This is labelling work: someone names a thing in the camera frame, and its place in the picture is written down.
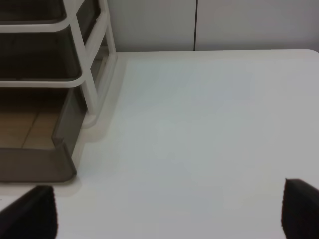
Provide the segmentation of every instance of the white wall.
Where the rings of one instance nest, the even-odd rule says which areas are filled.
[[[108,0],[118,51],[193,50],[196,0]]]
[[[319,50],[319,0],[199,0],[197,50]]]

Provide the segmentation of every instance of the desk organizer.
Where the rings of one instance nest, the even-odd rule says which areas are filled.
[[[0,2],[0,182],[65,182],[117,55],[106,0]]]

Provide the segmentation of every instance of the white table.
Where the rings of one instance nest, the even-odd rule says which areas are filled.
[[[318,105],[313,51],[120,53],[58,238],[284,239],[285,178],[319,188]]]

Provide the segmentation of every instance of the white tabletop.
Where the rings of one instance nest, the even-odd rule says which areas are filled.
[[[319,188],[319,55],[120,53],[56,186],[59,239],[284,239],[285,178]],[[30,189],[1,185],[0,209]]]

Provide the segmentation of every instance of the white frame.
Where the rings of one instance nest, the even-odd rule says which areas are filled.
[[[117,60],[117,53],[114,45],[110,14],[107,0],[99,0],[101,14],[87,40],[83,42],[76,13],[84,0],[63,0],[67,17],[65,20],[54,24],[39,25],[0,25],[0,33],[18,32],[56,32],[71,26],[71,32],[75,49],[79,58],[82,75],[73,81],[0,81],[0,87],[43,87],[43,88],[73,88],[81,85],[83,95],[87,104],[88,113],[85,117],[83,127],[91,127],[95,124],[102,108],[106,92],[111,81],[114,67]],[[100,69],[98,74],[99,83],[95,86],[91,66],[100,48],[102,40],[106,35],[109,57],[105,67]]]

